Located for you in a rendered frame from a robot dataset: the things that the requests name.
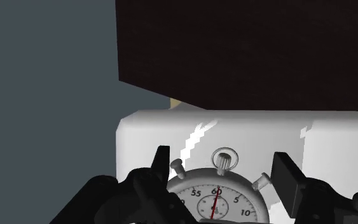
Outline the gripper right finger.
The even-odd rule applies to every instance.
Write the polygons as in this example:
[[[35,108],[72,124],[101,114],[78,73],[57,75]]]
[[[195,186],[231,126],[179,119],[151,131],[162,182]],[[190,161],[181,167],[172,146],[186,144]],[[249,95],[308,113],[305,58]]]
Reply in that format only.
[[[306,177],[287,153],[274,153],[271,180],[294,224],[358,224],[358,192],[348,199]]]

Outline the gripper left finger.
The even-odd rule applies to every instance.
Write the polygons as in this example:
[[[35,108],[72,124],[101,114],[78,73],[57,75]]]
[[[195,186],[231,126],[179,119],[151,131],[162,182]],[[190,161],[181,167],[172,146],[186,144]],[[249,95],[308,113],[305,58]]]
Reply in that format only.
[[[159,146],[151,167],[137,168],[121,183],[90,178],[49,224],[198,224],[167,190],[170,147]]]

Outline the silver stopwatch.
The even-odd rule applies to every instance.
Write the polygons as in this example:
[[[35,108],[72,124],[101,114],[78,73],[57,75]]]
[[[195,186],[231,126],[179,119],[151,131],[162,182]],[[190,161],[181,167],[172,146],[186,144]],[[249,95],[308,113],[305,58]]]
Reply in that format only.
[[[186,171],[184,160],[175,159],[170,168],[175,172],[167,190],[175,193],[197,220],[232,221],[235,223],[269,223],[268,208],[260,189],[270,184],[262,173],[250,182],[232,170],[238,165],[238,153],[228,147],[216,149],[211,168]]]

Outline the white toilet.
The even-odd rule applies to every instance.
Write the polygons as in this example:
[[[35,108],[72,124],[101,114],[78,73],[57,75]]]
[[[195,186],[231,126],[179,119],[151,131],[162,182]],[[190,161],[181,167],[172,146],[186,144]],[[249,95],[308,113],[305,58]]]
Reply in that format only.
[[[271,183],[260,189],[269,223],[200,220],[198,224],[294,224],[271,180],[274,153],[287,153],[302,173],[330,184],[351,199],[358,192],[358,112],[229,111],[185,109],[138,111],[121,119],[116,131],[116,177],[123,181],[136,168],[149,167],[159,146],[170,147],[168,182],[175,159],[186,171],[211,168],[212,153],[234,149],[232,171],[250,182],[262,173]]]

